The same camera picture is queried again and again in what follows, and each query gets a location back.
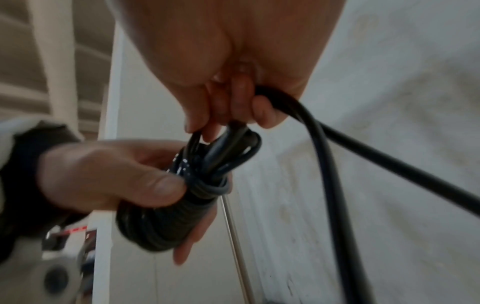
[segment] power cord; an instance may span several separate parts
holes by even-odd
[[[282,91],[258,86],[255,94],[266,96],[274,108],[303,123],[310,134],[323,179],[333,250],[346,303],[370,304],[374,298],[358,254],[327,138],[480,217],[477,196],[322,124],[298,100]],[[227,174],[251,159],[262,144],[257,133],[238,122],[229,124],[227,131],[209,145],[201,144],[200,137],[200,132],[192,135],[169,169],[183,176],[188,186],[180,202],[154,209],[128,202],[119,205],[116,222],[127,239],[149,251],[164,251],[180,245],[216,199],[227,193],[230,187]]]

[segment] skin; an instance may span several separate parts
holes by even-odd
[[[55,147],[39,160],[37,184],[59,207],[81,213],[115,211],[120,200],[143,207],[176,203],[186,191],[184,180],[159,168],[171,165],[185,145],[167,140],[97,141]],[[183,264],[217,215],[217,206],[175,248],[173,260]]]
[[[213,140],[230,120],[272,128],[286,117],[255,85],[302,95],[343,0],[108,0],[147,66]]]

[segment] wall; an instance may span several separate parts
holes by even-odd
[[[475,0],[349,1],[301,101],[321,121],[480,194],[478,16]],[[235,172],[232,199],[250,272],[268,300],[339,303],[307,132],[292,119],[259,132],[263,147]],[[377,302],[480,302],[480,221],[331,147]]]
[[[105,122],[107,138],[187,139],[179,104],[146,69],[132,44],[117,28]],[[203,240],[193,247],[187,263],[174,266],[172,253],[151,254],[127,242],[111,214],[110,238],[101,252],[97,302],[114,304],[243,303],[240,281],[221,210]]]

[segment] sleeve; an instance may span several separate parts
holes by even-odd
[[[36,182],[39,157],[45,151],[81,138],[44,116],[0,123],[0,262],[8,258],[18,237],[42,238],[56,225],[87,216],[51,204]]]

